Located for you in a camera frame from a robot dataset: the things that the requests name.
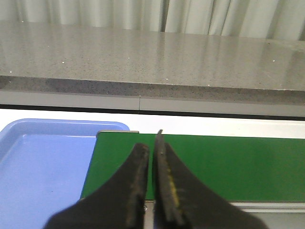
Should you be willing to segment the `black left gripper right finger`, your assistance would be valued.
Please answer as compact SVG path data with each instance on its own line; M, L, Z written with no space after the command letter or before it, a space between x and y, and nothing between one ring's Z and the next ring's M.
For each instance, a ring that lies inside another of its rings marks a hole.
M155 225L159 229L265 229L202 183L182 162L159 130L152 162Z

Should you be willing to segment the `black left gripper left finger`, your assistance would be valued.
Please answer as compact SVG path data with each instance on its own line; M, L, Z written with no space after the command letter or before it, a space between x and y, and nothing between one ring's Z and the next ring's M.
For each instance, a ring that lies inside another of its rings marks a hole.
M149 147L136 143L119 169L76 204L54 214L46 229L142 229Z

